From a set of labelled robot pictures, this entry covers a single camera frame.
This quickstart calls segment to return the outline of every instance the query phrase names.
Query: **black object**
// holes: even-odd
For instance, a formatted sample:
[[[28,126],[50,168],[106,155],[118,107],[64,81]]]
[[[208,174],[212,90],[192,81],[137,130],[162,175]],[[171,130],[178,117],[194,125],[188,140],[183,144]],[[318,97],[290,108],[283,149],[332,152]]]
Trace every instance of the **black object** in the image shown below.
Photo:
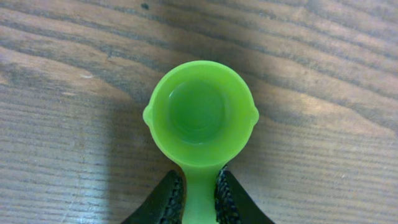
[[[215,209],[219,224],[274,224],[230,171],[221,170],[215,184]],[[182,178],[171,170],[122,224],[181,224],[183,195]]]

